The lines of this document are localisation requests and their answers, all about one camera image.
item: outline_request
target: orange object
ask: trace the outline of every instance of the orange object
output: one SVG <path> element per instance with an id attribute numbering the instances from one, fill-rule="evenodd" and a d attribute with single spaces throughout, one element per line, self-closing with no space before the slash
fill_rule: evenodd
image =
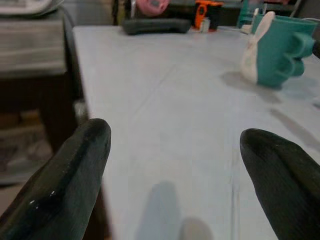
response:
<path id="1" fill-rule="evenodd" d="M 210 1 L 210 0 L 196 0 L 195 1 L 195 18 L 194 27 L 200 29 L 201 23 L 205 18 L 210 19 L 211 31 L 214 31 L 218 27 L 220 8 L 223 2 L 220 1 Z"/>

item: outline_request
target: pink object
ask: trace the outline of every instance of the pink object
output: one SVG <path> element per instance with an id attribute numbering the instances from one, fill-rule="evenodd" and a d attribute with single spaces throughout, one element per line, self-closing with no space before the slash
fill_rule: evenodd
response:
<path id="1" fill-rule="evenodd" d="M 148 17 L 162 14 L 168 7 L 169 2 L 170 0 L 136 0 L 140 11 Z"/>

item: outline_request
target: white table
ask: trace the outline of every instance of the white table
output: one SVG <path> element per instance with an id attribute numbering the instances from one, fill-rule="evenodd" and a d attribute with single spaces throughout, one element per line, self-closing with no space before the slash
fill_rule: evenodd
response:
<path id="1" fill-rule="evenodd" d="M 320 61 L 281 90 L 246 83 L 248 36 L 126 36 L 74 29 L 89 114 L 112 128 L 104 174 L 118 240 L 277 239 L 244 167 L 240 134 L 259 128 L 320 160 Z"/>

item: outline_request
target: teal mug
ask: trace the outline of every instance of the teal mug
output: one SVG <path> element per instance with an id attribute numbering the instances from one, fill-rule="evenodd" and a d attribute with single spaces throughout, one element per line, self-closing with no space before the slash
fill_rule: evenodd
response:
<path id="1" fill-rule="evenodd" d="M 316 22 L 276 16 L 268 12 L 257 15 L 241 63 L 242 74 L 255 84 L 281 86 L 290 77 L 301 76 L 302 58 L 312 54 L 312 34 Z"/>

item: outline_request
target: mug handle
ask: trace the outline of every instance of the mug handle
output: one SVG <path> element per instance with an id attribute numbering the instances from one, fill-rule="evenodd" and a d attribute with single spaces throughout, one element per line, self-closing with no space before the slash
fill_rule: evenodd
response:
<path id="1" fill-rule="evenodd" d="M 289 77 L 298 77 L 305 72 L 305 65 L 302 58 L 312 54 L 315 40 L 308 34 L 295 32 L 291 51 L 284 53 L 282 66 L 284 69 L 278 69 L 277 75 L 288 79 Z"/>

